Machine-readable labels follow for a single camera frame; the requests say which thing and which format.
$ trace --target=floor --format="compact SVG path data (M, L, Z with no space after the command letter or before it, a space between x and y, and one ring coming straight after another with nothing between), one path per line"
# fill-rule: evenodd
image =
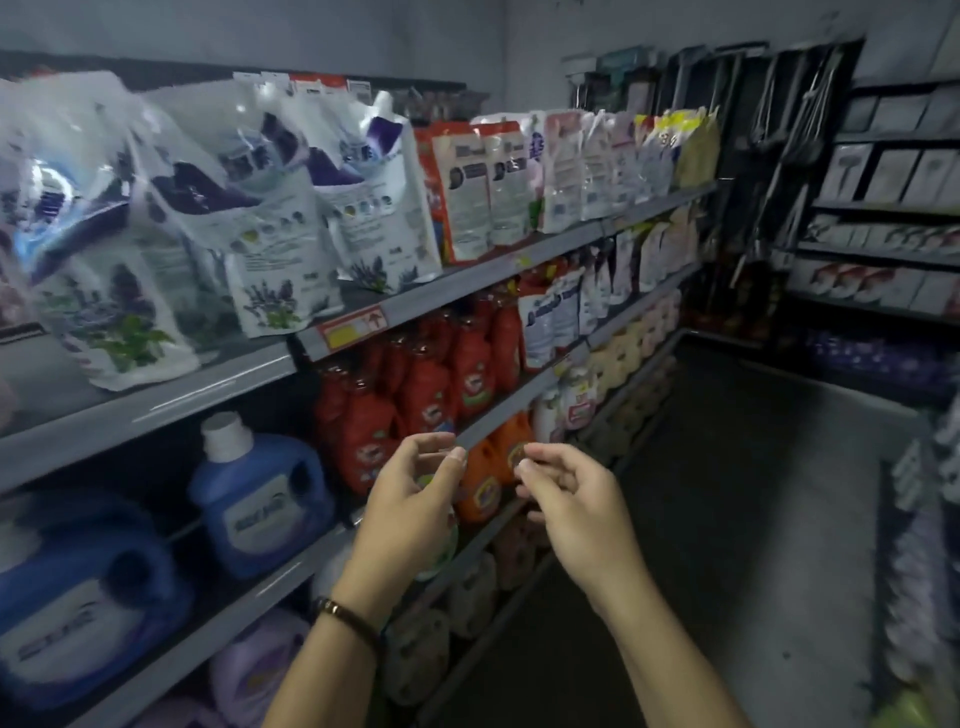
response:
M901 413L695 346L622 478L661 589L757 728L866 725L878 459ZM616 648L553 568L437 721L639 726Z

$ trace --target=finger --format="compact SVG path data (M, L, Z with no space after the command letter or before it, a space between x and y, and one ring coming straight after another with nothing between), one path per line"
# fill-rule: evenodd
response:
M569 494L561 489L559 485L530 458L523 458L520 464L516 466L516 474L523 481L523 485L533 494L533 497L540 505L540 510L546 514L557 514L558 510L564 507L564 501L569 498Z
M437 468L430 484L423 489L424 494L443 508L449 508L466 466L467 451L460 447L454 448Z

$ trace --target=price label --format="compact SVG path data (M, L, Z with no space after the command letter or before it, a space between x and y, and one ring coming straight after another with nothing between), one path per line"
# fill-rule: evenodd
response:
M317 324L317 330L332 352L355 344L361 339L366 339L368 336L373 336L387 328L390 328L387 323L387 316L378 305L367 306L323 324Z

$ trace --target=logo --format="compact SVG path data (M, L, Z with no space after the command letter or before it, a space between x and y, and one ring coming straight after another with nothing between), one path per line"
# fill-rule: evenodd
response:
M54 644L70 637L70 635L76 634L87 625L96 621L96 608L97 602L95 601L88 601L86 604L81 604L77 609L77 613L70 621L58 627L53 632L47 633L38 640L24 644L16 651L16 656L20 659L21 663L25 663L28 660L32 660L43 652L43 650L47 649L47 647L52 647Z
M251 526L257 525L258 523L263 523L274 513L282 511L286 504L286 494L274 493L271 496L270 501L263 506L263 508L258 508L248 516L244 516L242 519L237 519L237 521L233 524L233 530L237 533L241 533L242 531L246 531Z

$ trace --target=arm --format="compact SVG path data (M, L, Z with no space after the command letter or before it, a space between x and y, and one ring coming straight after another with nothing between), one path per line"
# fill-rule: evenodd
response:
M651 728L750 728L650 577L613 474L569 445L531 443L517 475L550 543L616 640Z
M330 598L377 630L414 576L441 551L450 501L467 453L451 433L406 438L380 471L353 552ZM436 473L422 491L415 478ZM356 728L364 724L376 655L347 624L317 618L267 712L262 728Z

